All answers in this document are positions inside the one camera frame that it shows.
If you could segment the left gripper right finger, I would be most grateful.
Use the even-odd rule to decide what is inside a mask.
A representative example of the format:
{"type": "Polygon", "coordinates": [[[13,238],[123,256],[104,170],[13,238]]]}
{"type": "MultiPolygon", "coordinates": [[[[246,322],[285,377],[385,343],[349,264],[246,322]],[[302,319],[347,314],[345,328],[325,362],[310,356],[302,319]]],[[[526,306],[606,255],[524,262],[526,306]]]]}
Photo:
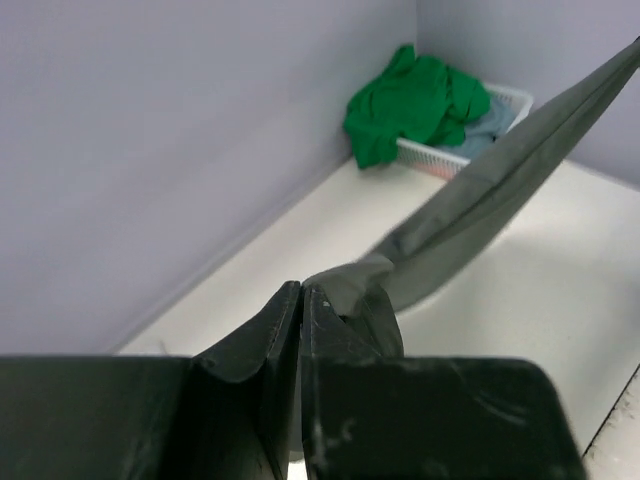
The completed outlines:
{"type": "Polygon", "coordinates": [[[301,419],[312,479],[581,479],[546,373],[518,358],[383,357],[305,291],[301,419]]]}

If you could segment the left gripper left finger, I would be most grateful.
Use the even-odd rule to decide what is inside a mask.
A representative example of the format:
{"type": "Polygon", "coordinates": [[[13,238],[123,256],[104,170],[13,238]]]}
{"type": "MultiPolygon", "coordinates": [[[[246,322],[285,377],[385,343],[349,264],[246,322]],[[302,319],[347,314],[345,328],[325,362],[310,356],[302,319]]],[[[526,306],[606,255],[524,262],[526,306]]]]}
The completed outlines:
{"type": "Polygon", "coordinates": [[[302,288],[193,357],[1,360],[5,479],[283,479],[302,288]]]}

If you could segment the grey t shirt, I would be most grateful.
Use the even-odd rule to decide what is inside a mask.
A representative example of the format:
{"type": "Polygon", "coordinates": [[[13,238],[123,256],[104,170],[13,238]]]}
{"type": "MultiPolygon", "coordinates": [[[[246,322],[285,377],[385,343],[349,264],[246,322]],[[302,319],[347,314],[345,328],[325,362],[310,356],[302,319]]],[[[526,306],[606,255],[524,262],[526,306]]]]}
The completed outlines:
{"type": "Polygon", "coordinates": [[[439,290],[536,193],[639,68],[631,43],[519,122],[355,262],[305,282],[306,353],[397,358],[397,313],[439,290]]]}

